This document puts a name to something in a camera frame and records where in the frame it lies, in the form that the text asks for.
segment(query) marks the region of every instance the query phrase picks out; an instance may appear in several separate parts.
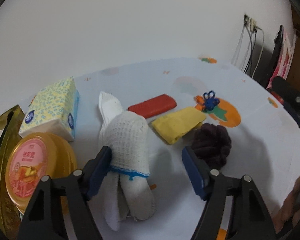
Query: pink label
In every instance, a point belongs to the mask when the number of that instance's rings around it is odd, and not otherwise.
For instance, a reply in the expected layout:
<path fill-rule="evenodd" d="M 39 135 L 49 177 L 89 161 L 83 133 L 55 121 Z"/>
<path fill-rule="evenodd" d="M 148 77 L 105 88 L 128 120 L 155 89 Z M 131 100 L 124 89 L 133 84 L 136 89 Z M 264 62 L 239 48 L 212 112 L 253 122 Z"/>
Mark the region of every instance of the pink label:
<path fill-rule="evenodd" d="M 45 174 L 48 164 L 43 141 L 30 139 L 19 146 L 10 164 L 10 185 L 19 197 L 29 197 Z"/>

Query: tissue box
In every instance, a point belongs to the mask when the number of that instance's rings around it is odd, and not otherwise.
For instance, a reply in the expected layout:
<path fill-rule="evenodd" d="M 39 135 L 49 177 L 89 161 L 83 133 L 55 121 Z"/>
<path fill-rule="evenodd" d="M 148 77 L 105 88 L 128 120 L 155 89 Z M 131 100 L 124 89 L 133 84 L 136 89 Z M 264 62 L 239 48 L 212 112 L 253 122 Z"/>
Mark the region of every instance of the tissue box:
<path fill-rule="evenodd" d="M 51 132 L 73 141 L 78 103 L 73 77 L 42 89 L 31 102 L 19 135 L 23 138 L 33 132 Z"/>

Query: blue plastic toy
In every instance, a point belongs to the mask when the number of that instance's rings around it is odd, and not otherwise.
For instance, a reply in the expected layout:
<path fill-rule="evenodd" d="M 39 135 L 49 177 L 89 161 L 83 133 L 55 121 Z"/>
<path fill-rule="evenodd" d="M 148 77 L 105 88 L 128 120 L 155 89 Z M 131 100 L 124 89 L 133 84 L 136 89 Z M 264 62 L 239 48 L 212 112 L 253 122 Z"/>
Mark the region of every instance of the blue plastic toy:
<path fill-rule="evenodd" d="M 217 106 L 220 103 L 220 100 L 218 98 L 214 98 L 216 93 L 214 91 L 209 91 L 209 93 L 204 93 L 204 106 L 205 109 L 208 111 L 212 111 L 215 106 Z"/>

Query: blue gripper pad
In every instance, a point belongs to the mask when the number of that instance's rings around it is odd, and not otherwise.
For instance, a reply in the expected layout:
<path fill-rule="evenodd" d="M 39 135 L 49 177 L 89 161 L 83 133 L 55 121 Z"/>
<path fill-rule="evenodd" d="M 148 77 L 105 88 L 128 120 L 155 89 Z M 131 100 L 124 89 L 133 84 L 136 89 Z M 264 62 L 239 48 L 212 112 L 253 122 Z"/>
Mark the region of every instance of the blue gripper pad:
<path fill-rule="evenodd" d="M 103 178 L 109 171 L 110 162 L 111 149 L 108 146 L 103 146 L 97 157 L 89 160 L 82 169 L 82 193 L 86 196 L 87 200 L 98 194 Z"/>
<path fill-rule="evenodd" d="M 188 173 L 194 192 L 200 196 L 201 199 L 205 199 L 207 193 L 204 189 L 210 181 L 209 166 L 205 161 L 197 158 L 190 146 L 183 148 L 182 161 Z"/>

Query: round plastic container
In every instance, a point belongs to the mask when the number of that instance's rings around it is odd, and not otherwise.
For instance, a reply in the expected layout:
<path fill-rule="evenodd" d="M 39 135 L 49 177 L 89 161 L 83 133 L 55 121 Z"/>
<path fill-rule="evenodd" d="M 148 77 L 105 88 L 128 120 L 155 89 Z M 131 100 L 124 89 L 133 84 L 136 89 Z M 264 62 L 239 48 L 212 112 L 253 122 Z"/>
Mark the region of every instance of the round plastic container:
<path fill-rule="evenodd" d="M 43 175 L 66 177 L 76 168 L 74 152 L 66 140 L 52 133 L 32 133 L 15 146 L 9 157 L 5 177 L 8 194 L 24 214 Z M 66 198 L 61 204 L 65 211 Z"/>

